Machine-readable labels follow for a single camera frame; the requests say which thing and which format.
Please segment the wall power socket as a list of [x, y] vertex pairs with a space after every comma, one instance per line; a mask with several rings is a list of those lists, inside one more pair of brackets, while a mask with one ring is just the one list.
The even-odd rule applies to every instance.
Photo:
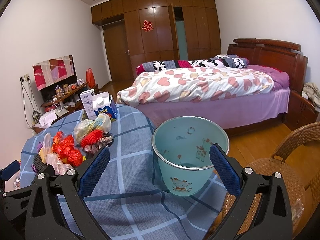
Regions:
[[23, 83], [23, 82], [28, 82], [30, 80], [30, 76], [29, 74], [25, 74], [23, 75], [22, 77], [20, 77], [20, 82]]

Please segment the red plastic bag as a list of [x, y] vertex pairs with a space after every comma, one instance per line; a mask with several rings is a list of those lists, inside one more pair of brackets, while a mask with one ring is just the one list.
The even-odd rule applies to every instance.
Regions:
[[86, 82], [90, 89], [93, 89], [96, 85], [93, 71], [91, 68], [88, 68], [86, 70]]

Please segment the pink transparent plastic wrapper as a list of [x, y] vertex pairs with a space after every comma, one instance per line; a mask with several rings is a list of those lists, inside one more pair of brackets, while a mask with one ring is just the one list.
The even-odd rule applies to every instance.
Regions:
[[51, 165], [54, 169], [55, 175], [64, 175], [67, 171], [67, 166], [60, 159], [59, 156], [53, 152], [52, 137], [50, 133], [44, 136], [42, 148], [39, 151], [40, 158], [44, 164]]

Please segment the brown wooden wardrobe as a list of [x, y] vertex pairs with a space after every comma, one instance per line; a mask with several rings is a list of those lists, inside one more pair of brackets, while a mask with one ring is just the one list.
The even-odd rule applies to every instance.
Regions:
[[[92, 22], [103, 26], [124, 20], [129, 56], [144, 62], [208, 59], [221, 53], [215, 0], [110, 0], [91, 8]], [[153, 31], [142, 29], [143, 21]]]

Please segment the plaid cloth rag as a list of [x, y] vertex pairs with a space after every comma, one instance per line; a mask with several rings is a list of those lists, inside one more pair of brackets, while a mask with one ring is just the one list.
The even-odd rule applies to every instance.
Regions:
[[110, 147], [113, 144], [113, 136], [111, 135], [106, 135], [103, 136], [101, 139], [99, 139], [96, 143], [93, 145], [87, 145], [83, 148], [83, 150], [87, 154], [93, 154], [95, 155], [101, 148], [104, 147]]

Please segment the wooden tv stand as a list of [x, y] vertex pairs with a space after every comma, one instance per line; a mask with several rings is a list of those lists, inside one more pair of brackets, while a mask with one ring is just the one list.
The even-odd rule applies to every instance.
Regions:
[[83, 104], [80, 99], [80, 94], [89, 90], [87, 83], [77, 87], [75, 90], [72, 90], [67, 95], [63, 96], [59, 100], [50, 101], [43, 103], [41, 107], [44, 109], [50, 109], [46, 114], [54, 112], [57, 118], [53, 121], [50, 121], [47, 126], [41, 127], [39, 123], [36, 123], [33, 126], [33, 131], [38, 134], [42, 132], [45, 128], [49, 127], [51, 124], [56, 123], [58, 120], [68, 116], [69, 114], [83, 109]]

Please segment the blue plaid tablecloth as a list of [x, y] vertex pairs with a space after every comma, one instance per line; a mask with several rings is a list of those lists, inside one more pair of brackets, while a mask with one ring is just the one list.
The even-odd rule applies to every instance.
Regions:
[[221, 211], [222, 181], [212, 174], [193, 196], [171, 194], [151, 146], [154, 124], [133, 107], [117, 110], [110, 162], [84, 199], [92, 215], [112, 239], [202, 239]]

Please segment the red crumpled plastic trash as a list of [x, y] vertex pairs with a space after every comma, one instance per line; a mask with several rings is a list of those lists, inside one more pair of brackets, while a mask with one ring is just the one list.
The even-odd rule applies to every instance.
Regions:
[[58, 131], [53, 137], [52, 152], [57, 154], [64, 164], [72, 167], [78, 167], [86, 160], [86, 157], [75, 147], [73, 136], [65, 136], [62, 131]]

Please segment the wicker chair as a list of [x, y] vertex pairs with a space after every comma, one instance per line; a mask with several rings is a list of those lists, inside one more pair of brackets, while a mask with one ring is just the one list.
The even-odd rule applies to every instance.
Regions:
[[205, 239], [291, 239], [304, 210], [304, 194], [311, 190], [313, 215], [300, 237], [311, 239], [319, 229], [319, 175], [307, 185], [285, 160], [299, 146], [319, 140], [319, 122], [302, 126], [277, 146], [270, 158], [242, 167], [218, 144], [210, 161], [227, 189], [221, 223]]

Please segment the red double happiness decoration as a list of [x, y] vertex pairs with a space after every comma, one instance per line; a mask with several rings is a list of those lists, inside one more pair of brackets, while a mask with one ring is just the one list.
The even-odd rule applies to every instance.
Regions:
[[145, 32], [153, 31], [153, 23], [152, 23], [151, 21], [144, 20], [144, 21], [143, 21], [143, 25], [142, 25], [142, 29], [143, 29]]

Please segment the heart pattern white duvet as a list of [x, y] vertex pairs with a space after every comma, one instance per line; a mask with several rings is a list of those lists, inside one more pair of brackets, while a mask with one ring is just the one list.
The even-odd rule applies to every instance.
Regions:
[[201, 102], [269, 93], [274, 80], [252, 69], [179, 68], [143, 72], [117, 94], [117, 103], [132, 107], [148, 103]]

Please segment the beige clothes on nightstand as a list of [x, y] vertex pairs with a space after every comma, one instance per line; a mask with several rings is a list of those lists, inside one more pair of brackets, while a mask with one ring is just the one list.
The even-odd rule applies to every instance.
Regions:
[[302, 97], [310, 100], [315, 107], [315, 110], [319, 112], [320, 110], [320, 94], [319, 88], [313, 82], [307, 82], [303, 86]]

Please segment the cow pattern folded blanket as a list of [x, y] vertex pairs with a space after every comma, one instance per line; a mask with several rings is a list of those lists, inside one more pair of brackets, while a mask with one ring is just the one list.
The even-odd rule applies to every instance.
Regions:
[[166, 69], [177, 69], [177, 68], [247, 68], [249, 60], [245, 57], [238, 55], [227, 55], [220, 54], [210, 59], [201, 60], [167, 60], [167, 61], [151, 61], [140, 64], [136, 67], [137, 75], [143, 72], [156, 72]]

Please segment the yellow white plastic bag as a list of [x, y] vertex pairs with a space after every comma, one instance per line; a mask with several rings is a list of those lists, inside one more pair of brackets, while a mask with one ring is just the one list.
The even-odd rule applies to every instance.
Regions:
[[81, 140], [93, 130], [108, 133], [111, 130], [111, 119], [105, 113], [100, 113], [95, 120], [86, 119], [79, 122], [74, 128], [74, 139], [79, 144]]

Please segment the blue Look milk carton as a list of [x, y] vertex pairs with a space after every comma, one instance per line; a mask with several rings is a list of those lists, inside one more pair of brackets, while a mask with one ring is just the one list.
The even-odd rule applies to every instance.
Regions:
[[96, 115], [100, 113], [107, 114], [111, 121], [117, 120], [117, 108], [114, 103], [113, 96], [109, 92], [103, 92], [92, 97], [93, 99], [93, 110]]

